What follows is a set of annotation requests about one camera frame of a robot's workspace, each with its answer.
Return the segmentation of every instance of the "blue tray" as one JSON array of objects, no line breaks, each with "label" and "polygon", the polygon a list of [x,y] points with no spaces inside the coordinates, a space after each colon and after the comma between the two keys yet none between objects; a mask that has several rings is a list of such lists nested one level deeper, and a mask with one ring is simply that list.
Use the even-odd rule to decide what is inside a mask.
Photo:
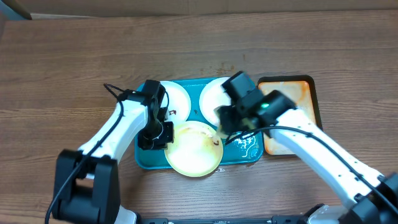
[{"label": "blue tray", "polygon": [[[191,98],[191,112],[188,121],[200,121],[209,124],[212,128],[216,126],[210,124],[205,117],[203,117],[199,108],[199,96],[207,85],[216,78],[199,78],[191,80],[172,80],[172,82],[181,85],[189,94]],[[172,167],[167,162],[163,150],[147,150],[144,151],[137,145],[137,137],[134,141],[135,158],[139,166],[144,169],[171,169]],[[231,144],[224,146],[224,155],[220,165],[242,164],[248,162],[256,162],[264,152],[264,140],[262,133],[259,133],[251,138],[240,140],[237,139]]]}]

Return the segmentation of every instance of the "black cable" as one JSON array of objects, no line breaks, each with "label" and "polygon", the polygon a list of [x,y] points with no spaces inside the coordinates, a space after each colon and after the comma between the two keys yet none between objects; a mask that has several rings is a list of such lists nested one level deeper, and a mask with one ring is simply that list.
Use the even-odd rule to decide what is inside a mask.
[{"label": "black cable", "polygon": [[[118,100],[118,96],[117,94],[115,94],[115,92],[113,92],[111,88],[114,88],[116,90],[119,91],[124,91],[116,86],[110,85],[110,84],[104,84],[104,87]],[[44,219],[44,223],[45,224],[49,224],[49,220],[50,220],[50,216],[51,216],[51,212],[54,209],[55,206],[55,202],[58,201],[58,198],[60,197],[61,193],[63,192],[63,190],[65,189],[65,187],[76,178],[77,174],[79,173],[79,171],[81,171],[81,168],[86,164],[87,160],[90,158],[90,156],[97,150],[97,148],[99,148],[102,143],[104,143],[105,139],[112,133],[112,131],[116,128],[116,126],[119,124],[120,120],[123,117],[123,104],[121,101],[118,100],[118,103],[120,104],[120,113],[119,116],[117,118],[117,120],[115,121],[115,123],[112,125],[112,127],[105,133],[105,135],[97,142],[97,144],[95,144],[95,146],[81,159],[81,161],[79,162],[79,164],[72,170],[72,172],[70,173],[70,175],[68,176],[68,178],[66,179],[66,181],[63,183],[63,185],[61,186],[60,190],[57,192],[57,194],[54,196],[54,198],[51,201],[51,204],[49,206],[49,209],[47,210],[47,213],[45,214],[45,219]]]},{"label": "black cable", "polygon": [[227,143],[227,142],[229,141],[229,139],[231,138],[231,136],[232,136],[232,133],[230,133],[230,134],[228,135],[228,137],[225,139],[225,143]]},{"label": "black cable", "polygon": [[361,180],[366,186],[368,186],[372,191],[395,213],[395,215],[398,216],[398,209],[382,194],[378,189],[373,187],[365,178],[363,178],[363,175],[358,173],[351,165],[348,164],[347,161],[345,161],[334,149],[332,149],[326,142],[324,142],[322,139],[314,136],[310,132],[303,131],[298,128],[291,128],[291,127],[286,127],[286,126],[269,126],[269,127],[263,127],[263,128],[257,128],[257,129],[252,129],[249,131],[245,131],[231,139],[225,142],[225,145],[235,141],[238,138],[241,138],[247,134],[250,133],[256,133],[258,131],[263,131],[263,130],[271,130],[271,129],[284,129],[284,130],[289,130],[289,131],[295,131],[297,133],[301,133],[306,135],[307,138],[312,138],[316,141],[318,141],[321,145],[323,145],[325,148],[327,148],[333,155],[337,157],[337,159],[340,160],[348,169],[351,171],[359,180]]},{"label": "black cable", "polygon": [[169,109],[169,104],[170,104],[170,98],[169,98],[169,93],[167,93],[167,91],[165,91],[166,96],[167,96],[167,106],[166,108]]}]

